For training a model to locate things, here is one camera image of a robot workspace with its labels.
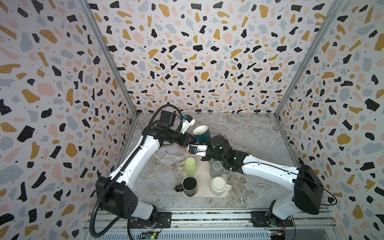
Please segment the dark green mug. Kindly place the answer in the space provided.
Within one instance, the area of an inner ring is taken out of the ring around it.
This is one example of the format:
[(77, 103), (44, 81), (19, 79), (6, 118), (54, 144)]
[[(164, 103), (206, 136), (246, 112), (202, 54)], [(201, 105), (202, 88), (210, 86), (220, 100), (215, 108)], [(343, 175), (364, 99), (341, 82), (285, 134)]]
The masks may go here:
[(199, 126), (193, 130), (193, 134), (199, 144), (203, 144), (204, 141), (211, 140), (212, 136), (208, 126)]

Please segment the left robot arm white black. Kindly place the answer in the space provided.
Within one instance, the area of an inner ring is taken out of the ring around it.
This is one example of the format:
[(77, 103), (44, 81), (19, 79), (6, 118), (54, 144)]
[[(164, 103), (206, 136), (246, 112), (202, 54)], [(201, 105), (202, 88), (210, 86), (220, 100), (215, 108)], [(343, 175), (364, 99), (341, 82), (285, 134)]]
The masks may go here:
[(139, 142), (122, 164), (108, 177), (97, 180), (98, 199), (91, 214), (91, 223), (96, 221), (98, 210), (114, 214), (118, 219), (140, 219), (147, 226), (157, 221), (157, 208), (138, 199), (133, 192), (134, 184), (150, 157), (165, 142), (186, 147), (197, 140), (187, 132), (195, 124), (191, 115), (164, 110), (156, 113), (160, 115), (159, 120), (151, 118)]

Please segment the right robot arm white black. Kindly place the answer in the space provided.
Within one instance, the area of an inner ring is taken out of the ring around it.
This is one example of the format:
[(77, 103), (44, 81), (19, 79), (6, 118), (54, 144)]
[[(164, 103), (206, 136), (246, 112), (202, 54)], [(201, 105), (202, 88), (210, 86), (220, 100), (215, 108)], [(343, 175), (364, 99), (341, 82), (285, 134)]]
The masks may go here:
[(273, 200), (266, 212), (253, 217), (253, 224), (278, 227), (296, 213), (319, 214), (324, 186), (310, 166), (287, 167), (261, 160), (234, 150), (221, 135), (205, 140), (203, 144), (203, 161), (218, 160), (226, 170), (260, 177), (290, 190), (282, 199)]

